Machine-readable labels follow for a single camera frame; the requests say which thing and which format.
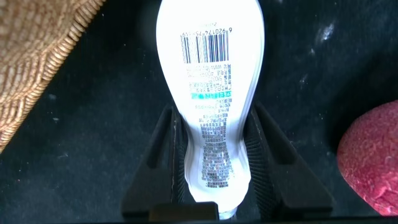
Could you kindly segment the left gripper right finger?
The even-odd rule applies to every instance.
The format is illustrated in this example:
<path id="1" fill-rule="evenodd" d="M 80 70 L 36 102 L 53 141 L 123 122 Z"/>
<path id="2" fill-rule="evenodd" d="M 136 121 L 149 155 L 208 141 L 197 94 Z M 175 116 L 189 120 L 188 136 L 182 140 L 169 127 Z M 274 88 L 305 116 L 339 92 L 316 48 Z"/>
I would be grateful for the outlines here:
<path id="1" fill-rule="evenodd" d="M 260 102 L 244 126 L 251 181 L 239 218 L 328 218 L 333 196 Z"/>

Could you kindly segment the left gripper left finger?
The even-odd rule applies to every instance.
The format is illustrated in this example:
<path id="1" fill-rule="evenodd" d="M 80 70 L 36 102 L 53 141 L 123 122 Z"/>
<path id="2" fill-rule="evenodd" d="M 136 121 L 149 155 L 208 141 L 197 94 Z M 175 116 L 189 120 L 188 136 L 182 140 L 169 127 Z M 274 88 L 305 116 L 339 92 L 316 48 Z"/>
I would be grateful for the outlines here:
<path id="1" fill-rule="evenodd" d="M 217 220 L 214 202 L 195 202 L 185 180 L 187 133 L 175 106 L 162 111 L 121 202 L 125 220 Z"/>

